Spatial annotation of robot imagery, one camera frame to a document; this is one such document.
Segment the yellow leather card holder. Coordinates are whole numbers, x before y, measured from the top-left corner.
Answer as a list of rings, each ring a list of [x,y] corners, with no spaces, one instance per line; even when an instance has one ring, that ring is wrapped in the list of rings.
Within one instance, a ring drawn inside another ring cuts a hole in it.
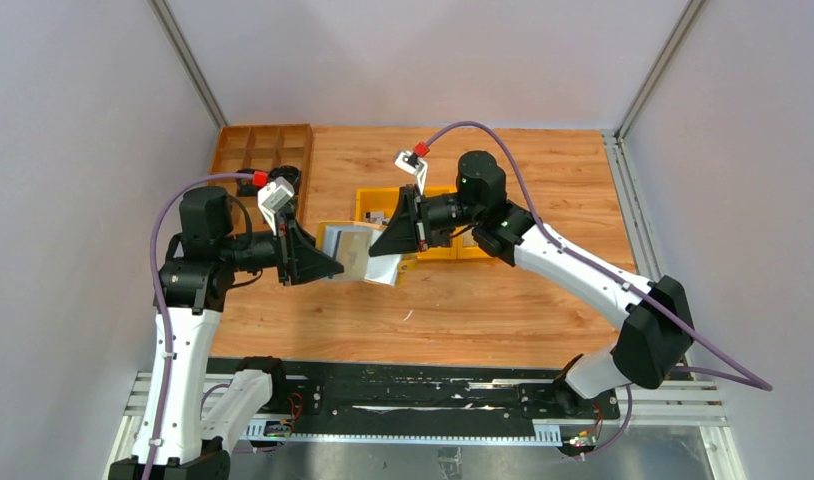
[[[327,277],[336,282],[365,282],[395,287],[401,277],[416,268],[416,254],[372,257],[370,248],[384,231],[382,225],[356,221],[321,222],[316,247],[344,267]]]

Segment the tan credit card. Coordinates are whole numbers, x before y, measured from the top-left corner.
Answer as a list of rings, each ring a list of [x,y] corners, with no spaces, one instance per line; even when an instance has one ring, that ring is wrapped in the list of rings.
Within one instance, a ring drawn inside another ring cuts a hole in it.
[[[338,235],[335,259],[343,266],[343,272],[335,276],[336,280],[365,280],[372,237],[370,231],[343,231]]]

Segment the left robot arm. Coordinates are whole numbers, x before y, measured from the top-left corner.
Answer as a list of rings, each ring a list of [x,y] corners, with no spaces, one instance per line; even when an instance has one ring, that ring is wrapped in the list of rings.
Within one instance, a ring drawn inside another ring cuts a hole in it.
[[[180,232],[164,259],[151,255],[157,328],[142,426],[130,455],[111,463],[112,479],[225,479],[254,416],[276,413],[291,394],[281,360],[246,357],[215,405],[205,409],[205,376],[215,332],[238,272],[273,268],[286,286],[342,272],[297,223],[293,185],[252,177],[268,230],[233,231],[235,198],[210,176],[171,197]]]

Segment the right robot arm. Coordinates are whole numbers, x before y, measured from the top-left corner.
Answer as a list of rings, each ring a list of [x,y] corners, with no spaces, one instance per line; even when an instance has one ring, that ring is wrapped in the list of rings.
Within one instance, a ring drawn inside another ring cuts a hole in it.
[[[553,392],[563,415],[581,416],[594,397],[616,387],[659,388],[692,345],[692,337],[672,320],[689,311],[677,280],[629,273],[562,239],[508,198],[506,173],[490,153],[463,154],[455,191],[436,196],[425,193],[428,166],[421,156],[401,151],[394,163],[415,181],[400,187],[394,213],[371,244],[370,256],[425,252],[464,226],[487,255],[554,282],[618,328],[614,344],[564,367]]]

